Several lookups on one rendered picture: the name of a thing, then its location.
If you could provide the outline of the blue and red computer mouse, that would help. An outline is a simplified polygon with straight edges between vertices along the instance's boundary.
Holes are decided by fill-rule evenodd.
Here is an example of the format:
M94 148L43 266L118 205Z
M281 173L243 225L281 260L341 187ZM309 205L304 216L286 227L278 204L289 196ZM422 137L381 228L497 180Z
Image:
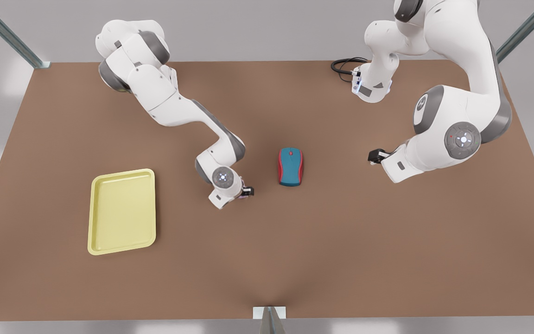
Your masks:
M299 186L302 182L304 157L298 148L282 148L278 158L278 178L282 186Z

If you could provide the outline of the yellow rectangular tray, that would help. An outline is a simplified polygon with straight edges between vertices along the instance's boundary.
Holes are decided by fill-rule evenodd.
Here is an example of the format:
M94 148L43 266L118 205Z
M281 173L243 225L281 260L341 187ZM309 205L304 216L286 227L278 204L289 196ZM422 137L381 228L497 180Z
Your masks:
M148 168L96 177L91 184L87 249L98 256L152 245L155 174Z

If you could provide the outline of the silver frame post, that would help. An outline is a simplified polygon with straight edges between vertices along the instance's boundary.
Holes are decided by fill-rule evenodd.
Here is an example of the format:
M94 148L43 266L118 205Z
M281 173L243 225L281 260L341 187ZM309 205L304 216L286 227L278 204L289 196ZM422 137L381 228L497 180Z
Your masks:
M51 63L42 61L34 51L28 47L15 32L0 19L0 37L9 44L34 69L50 68Z
M261 320L259 334L286 334L282 319L286 319L285 306L253 307L253 319Z
M534 12L512 33L496 51L496 59L501 63L512 53L531 32L534 31Z

